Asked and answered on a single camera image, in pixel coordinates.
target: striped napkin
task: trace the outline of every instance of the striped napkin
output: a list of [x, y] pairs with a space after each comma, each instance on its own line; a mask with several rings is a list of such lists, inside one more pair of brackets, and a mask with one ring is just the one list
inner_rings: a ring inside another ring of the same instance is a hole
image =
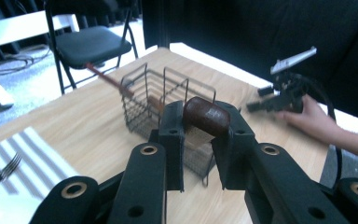
[[78, 175], [31, 127], [0, 143], [0, 170], [16, 152], [22, 160], [16, 171], [0, 183], [0, 196], [19, 194], [43, 200], [56, 184]]

